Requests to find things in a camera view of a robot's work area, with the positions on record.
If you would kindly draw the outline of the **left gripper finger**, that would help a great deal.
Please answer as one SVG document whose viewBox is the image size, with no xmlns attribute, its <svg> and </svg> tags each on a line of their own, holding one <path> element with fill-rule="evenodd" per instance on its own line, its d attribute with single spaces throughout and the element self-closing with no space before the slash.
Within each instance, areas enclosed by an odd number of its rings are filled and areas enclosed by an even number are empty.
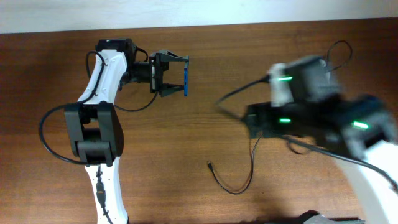
<svg viewBox="0 0 398 224">
<path fill-rule="evenodd" d="M 160 50 L 159 51 L 159 58 L 161 62 L 184 62 L 188 63 L 189 62 L 189 56 L 179 56 L 169 50 Z"/>
<path fill-rule="evenodd" d="M 159 93 L 161 97 L 166 97 L 175 92 L 184 91 L 184 90 L 185 90 L 184 85 L 163 83 L 162 86 L 160 87 Z"/>
</svg>

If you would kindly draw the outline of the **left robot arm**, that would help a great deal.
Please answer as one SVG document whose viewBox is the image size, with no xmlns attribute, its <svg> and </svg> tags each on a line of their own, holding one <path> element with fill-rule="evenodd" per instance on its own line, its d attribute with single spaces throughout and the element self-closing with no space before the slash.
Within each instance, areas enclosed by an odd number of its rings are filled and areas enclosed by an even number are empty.
<svg viewBox="0 0 398 224">
<path fill-rule="evenodd" d="M 99 40 L 88 86 L 64 111 L 72 152 L 90 178 L 98 223 L 129 223 L 119 179 L 124 134 L 114 104 L 117 92 L 127 83 L 148 83 L 150 92 L 160 96 L 188 91 L 186 83 L 163 82 L 171 62 L 182 62 L 188 75 L 188 56 L 160 50 L 140 62 L 139 50 L 131 39 Z"/>
</svg>

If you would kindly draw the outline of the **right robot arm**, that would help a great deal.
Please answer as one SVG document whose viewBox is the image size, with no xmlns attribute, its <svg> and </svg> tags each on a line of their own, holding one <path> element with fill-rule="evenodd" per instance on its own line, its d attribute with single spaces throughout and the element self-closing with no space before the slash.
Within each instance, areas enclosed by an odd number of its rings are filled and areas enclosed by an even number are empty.
<svg viewBox="0 0 398 224">
<path fill-rule="evenodd" d="M 249 105 L 251 136 L 280 138 L 334 158 L 368 223 L 397 222 L 397 122 L 372 95 L 343 98 L 321 56 L 277 63 L 265 81 L 271 99 Z"/>
</svg>

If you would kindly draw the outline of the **blue Galaxy smartphone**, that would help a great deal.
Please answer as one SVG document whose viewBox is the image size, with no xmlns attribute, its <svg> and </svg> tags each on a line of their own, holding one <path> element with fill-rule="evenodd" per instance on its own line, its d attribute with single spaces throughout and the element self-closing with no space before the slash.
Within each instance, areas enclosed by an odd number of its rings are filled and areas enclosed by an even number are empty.
<svg viewBox="0 0 398 224">
<path fill-rule="evenodd" d="M 184 96 L 188 96 L 188 65 L 184 67 Z"/>
</svg>

